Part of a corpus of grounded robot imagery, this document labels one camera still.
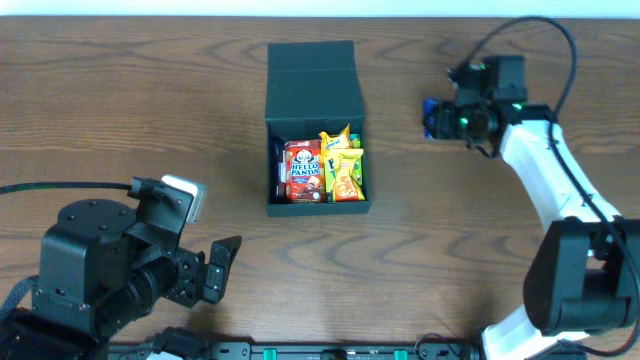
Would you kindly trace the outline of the blue Eclipse mint tin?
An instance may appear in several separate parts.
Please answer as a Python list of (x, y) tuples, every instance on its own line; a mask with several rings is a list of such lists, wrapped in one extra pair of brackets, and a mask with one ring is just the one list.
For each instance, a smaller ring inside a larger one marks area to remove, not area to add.
[(427, 139), (433, 138), (433, 112), (436, 110), (438, 104), (439, 101), (434, 98), (427, 98), (422, 103), (424, 135)]

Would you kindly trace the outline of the Dairy Milk chocolate bar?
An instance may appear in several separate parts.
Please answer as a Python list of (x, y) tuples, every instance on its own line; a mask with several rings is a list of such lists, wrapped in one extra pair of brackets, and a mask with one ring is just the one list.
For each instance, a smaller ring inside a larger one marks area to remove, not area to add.
[(283, 202), (286, 195), (286, 167), (284, 164), (284, 142), (279, 138), (271, 138), (273, 196), (275, 202)]

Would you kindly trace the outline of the red Hello Panda box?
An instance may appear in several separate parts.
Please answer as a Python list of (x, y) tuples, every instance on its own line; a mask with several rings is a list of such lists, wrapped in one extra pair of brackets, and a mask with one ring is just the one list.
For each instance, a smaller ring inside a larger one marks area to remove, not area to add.
[(298, 140), (285, 144), (286, 194), (292, 203), (326, 201), (321, 141)]

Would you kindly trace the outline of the green Pretz box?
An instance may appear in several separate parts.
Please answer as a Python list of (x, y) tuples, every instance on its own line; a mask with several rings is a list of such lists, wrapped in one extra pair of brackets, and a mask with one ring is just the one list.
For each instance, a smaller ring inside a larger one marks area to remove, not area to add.
[[(330, 159), (329, 152), (328, 152), (326, 161), (324, 161), (327, 200), (329, 202), (335, 202), (333, 200), (334, 169), (333, 169), (333, 161)], [(361, 159), (356, 162), (356, 165), (355, 165), (355, 177), (357, 179), (358, 184), (361, 186), (361, 189), (362, 189)]]

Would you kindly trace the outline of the small yellow lemon snack packet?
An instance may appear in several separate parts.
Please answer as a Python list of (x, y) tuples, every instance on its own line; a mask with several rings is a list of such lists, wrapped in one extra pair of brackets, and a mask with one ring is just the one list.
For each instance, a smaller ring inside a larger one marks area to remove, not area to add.
[(321, 156), (326, 161), (328, 152), (332, 149), (350, 149), (350, 125), (347, 125), (338, 135), (330, 135), (327, 132), (320, 132)]

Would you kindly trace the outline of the long yellow Julie's snack packet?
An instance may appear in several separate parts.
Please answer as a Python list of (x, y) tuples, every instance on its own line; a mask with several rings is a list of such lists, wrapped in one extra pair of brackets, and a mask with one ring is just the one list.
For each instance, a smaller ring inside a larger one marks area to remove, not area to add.
[(333, 149), (329, 152), (333, 161), (335, 202), (364, 201), (365, 196), (355, 177), (355, 165), (364, 153), (363, 149)]

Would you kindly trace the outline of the black gift box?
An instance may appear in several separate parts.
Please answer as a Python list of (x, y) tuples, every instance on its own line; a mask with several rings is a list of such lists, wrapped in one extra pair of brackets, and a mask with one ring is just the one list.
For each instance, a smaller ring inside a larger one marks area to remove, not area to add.
[(368, 147), (365, 103), (354, 42), (270, 43), (267, 47), (265, 126), (270, 217), (363, 214), (371, 207), (368, 157), (362, 159), (363, 201), (293, 204), (276, 195), (276, 153), (292, 140), (311, 140), (348, 126)]

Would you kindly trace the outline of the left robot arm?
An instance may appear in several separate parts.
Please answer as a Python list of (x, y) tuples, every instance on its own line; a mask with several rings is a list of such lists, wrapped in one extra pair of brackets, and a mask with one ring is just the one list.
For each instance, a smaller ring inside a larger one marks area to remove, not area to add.
[(2, 358), (104, 359), (110, 339), (161, 298), (218, 303), (242, 239), (215, 241), (208, 254), (180, 248), (188, 204), (89, 199), (61, 209), (27, 289), (32, 307), (4, 314)]

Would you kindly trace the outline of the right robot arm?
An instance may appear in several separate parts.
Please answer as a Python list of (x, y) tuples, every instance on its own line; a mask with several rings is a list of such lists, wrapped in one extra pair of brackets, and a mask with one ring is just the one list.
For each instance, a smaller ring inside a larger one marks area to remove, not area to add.
[(425, 134), (488, 143), (516, 173), (545, 236), (523, 285), (523, 303), (481, 334), (486, 359), (533, 359), (557, 348), (587, 353), (583, 339), (639, 328), (639, 223), (593, 187), (556, 113), (527, 100), (524, 59), (491, 56), (450, 70), (454, 100), (427, 99)]

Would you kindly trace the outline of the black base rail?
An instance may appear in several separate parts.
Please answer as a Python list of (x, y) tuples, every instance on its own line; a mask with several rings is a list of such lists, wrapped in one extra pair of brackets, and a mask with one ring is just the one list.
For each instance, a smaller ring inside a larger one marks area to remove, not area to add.
[(109, 360), (126, 359), (209, 359), (209, 360), (481, 360), (484, 356), (473, 345), (425, 341), (407, 344), (249, 344), (210, 342), (197, 350), (184, 345), (115, 344)]

